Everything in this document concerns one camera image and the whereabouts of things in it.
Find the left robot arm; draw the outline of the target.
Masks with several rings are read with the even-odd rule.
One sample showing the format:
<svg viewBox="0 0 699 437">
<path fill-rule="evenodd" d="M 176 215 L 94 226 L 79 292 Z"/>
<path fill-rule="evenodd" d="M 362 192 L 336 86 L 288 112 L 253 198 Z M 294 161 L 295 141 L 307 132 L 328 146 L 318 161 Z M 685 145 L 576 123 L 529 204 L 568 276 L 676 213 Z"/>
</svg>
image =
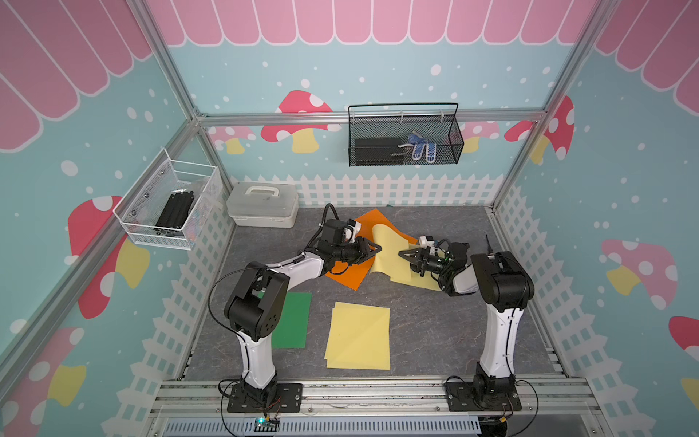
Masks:
<svg viewBox="0 0 699 437">
<path fill-rule="evenodd" d="M 305 248 L 277 263 L 253 261 L 238 272 L 219 325 L 234 333 L 243 358 L 242 375 L 232 382 L 229 411 L 238 406 L 266 412 L 280 406 L 284 395 L 273 363 L 271 335 L 281 321 L 288 292 L 294 287 L 333 273 L 337 263 L 348 268 L 364 264 L 382 251 L 379 244 L 359 235 L 362 224 L 341 220 L 334 205 L 323 209 L 320 224 Z"/>
</svg>

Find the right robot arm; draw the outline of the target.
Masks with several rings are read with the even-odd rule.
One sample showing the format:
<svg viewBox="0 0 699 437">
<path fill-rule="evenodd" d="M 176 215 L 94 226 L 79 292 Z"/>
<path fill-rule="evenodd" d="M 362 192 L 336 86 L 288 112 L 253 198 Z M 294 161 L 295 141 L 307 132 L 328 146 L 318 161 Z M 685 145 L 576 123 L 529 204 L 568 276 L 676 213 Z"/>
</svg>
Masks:
<svg viewBox="0 0 699 437">
<path fill-rule="evenodd" d="M 452 296 L 478 294 L 486 304 L 485 344 L 470 382 L 451 376 L 444 382 L 452 412 L 496 411 L 504 415 L 518 412 L 522 404 L 517 393 L 514 366 L 518 327 L 535 295 L 533 280 L 509 251 L 469 253 L 470 245 L 449 240 L 420 238 L 414 248 L 398 256 L 411 271 L 430 275 L 439 290 Z"/>
</svg>

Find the green paper sheet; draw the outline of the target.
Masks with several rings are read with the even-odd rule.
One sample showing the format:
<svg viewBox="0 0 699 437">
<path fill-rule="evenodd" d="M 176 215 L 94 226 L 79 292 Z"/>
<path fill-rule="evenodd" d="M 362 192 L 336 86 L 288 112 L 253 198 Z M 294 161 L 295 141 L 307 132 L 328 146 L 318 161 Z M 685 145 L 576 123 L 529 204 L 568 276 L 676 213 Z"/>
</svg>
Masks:
<svg viewBox="0 0 699 437">
<path fill-rule="evenodd" d="M 286 296 L 280 324 L 272 333 L 273 349 L 303 349 L 306 347 L 312 294 L 289 292 Z"/>
</svg>

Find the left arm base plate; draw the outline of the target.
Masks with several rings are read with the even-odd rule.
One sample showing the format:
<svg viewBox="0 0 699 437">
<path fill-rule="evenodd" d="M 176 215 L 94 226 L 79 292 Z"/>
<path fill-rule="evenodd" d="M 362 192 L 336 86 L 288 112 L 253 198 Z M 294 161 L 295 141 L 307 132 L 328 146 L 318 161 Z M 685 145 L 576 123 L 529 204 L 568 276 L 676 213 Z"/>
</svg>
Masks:
<svg viewBox="0 0 699 437">
<path fill-rule="evenodd" d="M 299 413 L 304 386 L 272 381 L 265 389 L 237 385 L 226 404 L 228 413 Z"/>
</svg>

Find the yellow paper sheet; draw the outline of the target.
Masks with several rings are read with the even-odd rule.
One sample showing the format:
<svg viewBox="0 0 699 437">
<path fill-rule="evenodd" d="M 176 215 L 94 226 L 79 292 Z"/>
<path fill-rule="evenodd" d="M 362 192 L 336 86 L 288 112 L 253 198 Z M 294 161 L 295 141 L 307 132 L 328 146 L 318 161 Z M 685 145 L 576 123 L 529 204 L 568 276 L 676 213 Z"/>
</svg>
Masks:
<svg viewBox="0 0 699 437">
<path fill-rule="evenodd" d="M 384 225 L 374 226 L 372 232 L 373 242 L 380 245 L 382 251 L 374 257 L 375 261 L 371 267 L 371 273 L 383 273 L 392 282 L 403 285 L 431 291 L 440 290 L 438 282 L 431 278 L 430 273 L 426 273 L 424 277 L 421 277 L 419 274 L 412 272 L 409 262 L 401 259 L 398 255 L 399 251 L 420 247 L 418 244 L 409 244 L 402 236 Z"/>
<path fill-rule="evenodd" d="M 391 369 L 391 310 L 384 307 L 337 302 L 325 352 L 330 369 Z"/>
</svg>

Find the yellow paper sheet bottom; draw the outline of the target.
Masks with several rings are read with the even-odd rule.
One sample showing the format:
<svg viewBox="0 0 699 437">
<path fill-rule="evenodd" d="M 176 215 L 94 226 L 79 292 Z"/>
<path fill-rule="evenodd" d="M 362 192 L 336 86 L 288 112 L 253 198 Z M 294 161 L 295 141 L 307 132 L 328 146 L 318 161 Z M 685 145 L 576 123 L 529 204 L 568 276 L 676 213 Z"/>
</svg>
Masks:
<svg viewBox="0 0 699 437">
<path fill-rule="evenodd" d="M 399 251 L 420 247 L 418 244 L 409 244 L 402 236 L 384 225 L 374 226 L 372 232 L 373 242 L 380 245 L 382 251 L 374 257 L 375 261 L 371 267 L 371 273 L 383 273 L 392 282 L 403 285 L 431 291 L 440 290 L 438 282 L 431 278 L 430 273 L 426 273 L 424 277 L 421 277 L 419 274 L 412 272 L 409 262 L 401 259 L 398 255 Z"/>
</svg>

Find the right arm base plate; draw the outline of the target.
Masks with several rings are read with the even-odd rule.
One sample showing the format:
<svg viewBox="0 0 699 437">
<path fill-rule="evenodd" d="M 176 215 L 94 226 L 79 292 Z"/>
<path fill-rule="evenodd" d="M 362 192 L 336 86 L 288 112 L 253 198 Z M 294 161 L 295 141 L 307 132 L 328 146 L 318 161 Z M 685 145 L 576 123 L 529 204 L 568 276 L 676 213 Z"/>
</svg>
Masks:
<svg viewBox="0 0 699 437">
<path fill-rule="evenodd" d="M 449 410 L 455 412 L 494 412 L 508 415 L 522 409 L 521 399 L 516 391 L 510 393 L 487 393 L 477 388 L 473 382 L 452 381 L 444 385 Z"/>
</svg>

